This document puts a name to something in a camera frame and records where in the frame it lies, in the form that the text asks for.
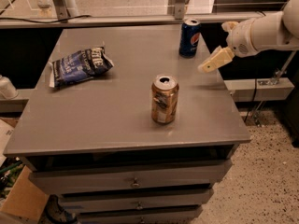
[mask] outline desk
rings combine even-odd
[[[218,71],[199,74],[208,55],[178,55],[179,25],[64,30],[51,58],[102,46],[115,67],[59,90],[45,67],[5,155],[19,156],[31,180],[81,223],[190,220],[231,166],[249,133]],[[155,123],[156,75],[179,83],[176,120]]]

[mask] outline speckled floor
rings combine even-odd
[[[278,112],[263,111],[261,122],[257,127],[248,119],[252,141],[236,150],[234,165],[191,224],[299,223],[299,148]],[[53,203],[50,214],[64,221]],[[52,222],[44,216],[39,223]]]

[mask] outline drawer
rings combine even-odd
[[[193,161],[113,167],[107,169],[37,172],[31,181],[47,194],[117,189],[146,189],[220,181],[231,161]]]
[[[90,195],[67,195],[59,205],[69,213],[145,210],[164,206],[201,205],[211,197],[212,189],[202,186],[91,192]]]
[[[157,208],[146,211],[106,212],[78,215],[81,224],[166,224],[188,223],[198,217],[200,206]]]

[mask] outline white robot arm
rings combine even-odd
[[[248,57],[263,50],[299,50],[299,0],[290,0],[283,11],[242,22],[227,21],[222,25],[229,35],[227,48],[216,48],[198,66],[199,72],[213,71],[234,56]]]

